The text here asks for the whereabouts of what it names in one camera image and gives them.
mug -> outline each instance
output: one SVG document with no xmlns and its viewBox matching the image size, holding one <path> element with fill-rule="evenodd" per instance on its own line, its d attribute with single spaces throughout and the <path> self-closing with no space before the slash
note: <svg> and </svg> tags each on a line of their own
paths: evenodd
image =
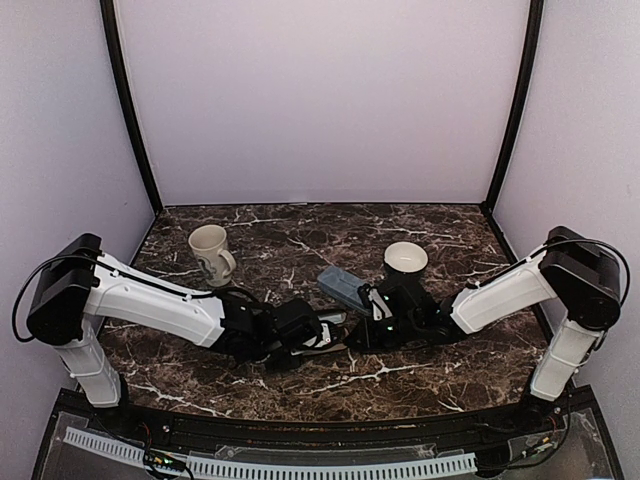
<svg viewBox="0 0 640 480">
<path fill-rule="evenodd" d="M 387 275 L 420 278 L 428 262 L 427 252 L 415 243 L 396 242 L 384 251 L 384 269 Z"/>
<path fill-rule="evenodd" d="M 209 285 L 222 287 L 231 281 L 231 274 L 237 265 L 229 252 L 224 228 L 205 225 L 194 230 L 189 235 L 189 246 Z"/>
</svg>

white mug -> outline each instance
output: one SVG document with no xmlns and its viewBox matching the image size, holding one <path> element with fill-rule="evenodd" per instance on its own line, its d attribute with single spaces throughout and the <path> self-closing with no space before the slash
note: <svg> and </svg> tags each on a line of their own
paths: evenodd
<svg viewBox="0 0 640 480">
<path fill-rule="evenodd" d="M 219 225 L 205 225 L 189 235 L 189 246 L 212 287 L 222 287 L 231 281 L 236 261 L 229 252 L 227 232 Z"/>
</svg>

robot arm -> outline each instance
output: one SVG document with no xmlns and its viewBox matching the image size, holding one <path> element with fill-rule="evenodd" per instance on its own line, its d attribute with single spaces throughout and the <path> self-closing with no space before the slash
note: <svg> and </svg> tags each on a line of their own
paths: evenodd
<svg viewBox="0 0 640 480">
<path fill-rule="evenodd" d="M 332 325 L 344 319 L 342 313 L 319 316 L 301 299 L 273 307 L 233 295 L 234 288 L 180 287 L 138 272 L 99 247 L 99 237 L 85 234 L 60 252 L 42 270 L 27 317 L 31 334 L 55 348 L 94 407 L 118 406 L 125 386 L 85 314 L 162 330 L 239 362 L 265 361 L 271 369 L 294 368 L 303 354 L 338 341 Z"/>
<path fill-rule="evenodd" d="M 528 257 L 440 304 L 410 277 L 367 287 L 361 296 L 371 304 L 373 317 L 361 322 L 345 343 L 361 351 L 397 349 L 416 339 L 454 343 L 518 310 L 559 298 L 567 316 L 525 392 L 552 402 L 620 316 L 617 260 L 580 240 L 584 238 L 575 232 L 557 227 Z"/>
</svg>

dark brown marble surface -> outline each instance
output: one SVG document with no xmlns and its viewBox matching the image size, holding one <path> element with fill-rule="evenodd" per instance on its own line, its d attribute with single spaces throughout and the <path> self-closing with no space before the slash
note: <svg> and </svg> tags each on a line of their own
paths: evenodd
<svg viewBox="0 0 640 480">
<path fill-rule="evenodd" d="M 189 233 L 208 223 L 228 229 L 238 261 L 233 283 L 274 304 L 299 295 L 317 308 L 337 306 L 317 288 L 318 274 L 336 265 L 375 282 L 384 249 L 401 240 L 429 254 L 424 284 L 436 300 L 507 264 L 475 206 L 329 204 L 169 208 L 135 267 L 208 289 L 187 245 Z M 100 340 L 134 403 L 281 421 L 388 420 L 512 403 L 546 345 L 530 311 L 455 345 L 369 356 L 344 350 L 277 374 L 257 364 L 236 367 L 231 358 L 117 320 L 106 323 Z"/>
</svg>

lavender wall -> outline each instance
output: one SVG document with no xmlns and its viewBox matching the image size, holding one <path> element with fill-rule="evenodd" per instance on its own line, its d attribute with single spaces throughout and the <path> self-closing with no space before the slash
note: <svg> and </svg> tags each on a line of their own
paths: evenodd
<svg viewBox="0 0 640 480">
<path fill-rule="evenodd" d="M 484 199 L 528 1 L 117 3 L 166 203 Z"/>
<path fill-rule="evenodd" d="M 85 231 L 128 260 L 152 221 L 99 8 L 86 0 L 0 7 L 2 478 L 31 478 L 58 389 L 69 384 L 50 347 L 13 339 L 10 312 L 22 281 Z"/>
<path fill-rule="evenodd" d="M 640 267 L 640 4 L 549 2 L 531 91 L 496 211 L 516 252 L 565 224 Z M 549 305 L 554 321 L 562 309 Z M 640 478 L 640 280 L 578 377 L 602 405 L 627 478 Z"/>
</svg>

